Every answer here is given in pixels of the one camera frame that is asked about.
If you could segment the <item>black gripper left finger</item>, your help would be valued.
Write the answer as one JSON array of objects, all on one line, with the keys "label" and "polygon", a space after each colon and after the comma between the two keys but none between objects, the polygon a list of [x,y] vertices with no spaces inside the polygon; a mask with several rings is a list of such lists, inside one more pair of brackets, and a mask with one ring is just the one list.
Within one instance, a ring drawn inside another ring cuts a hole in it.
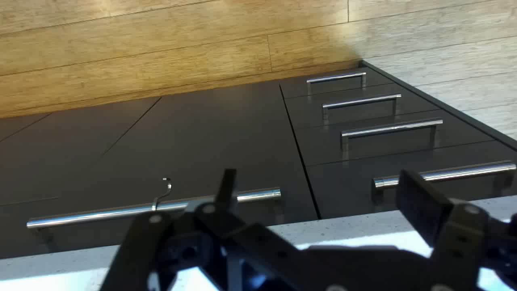
[{"label": "black gripper left finger", "polygon": [[296,249],[260,223],[247,224],[231,211],[238,171],[223,173],[212,202],[194,210],[207,237],[202,273],[221,291],[301,291],[289,260]]}]

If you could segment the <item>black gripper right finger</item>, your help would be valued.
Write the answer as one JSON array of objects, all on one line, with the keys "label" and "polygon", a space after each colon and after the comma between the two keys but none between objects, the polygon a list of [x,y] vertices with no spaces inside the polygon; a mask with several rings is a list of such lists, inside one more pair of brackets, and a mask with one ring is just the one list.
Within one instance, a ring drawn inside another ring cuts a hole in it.
[{"label": "black gripper right finger", "polygon": [[401,173],[396,194],[398,208],[433,249],[423,274],[430,291],[475,291],[488,213],[451,202],[414,171]]}]

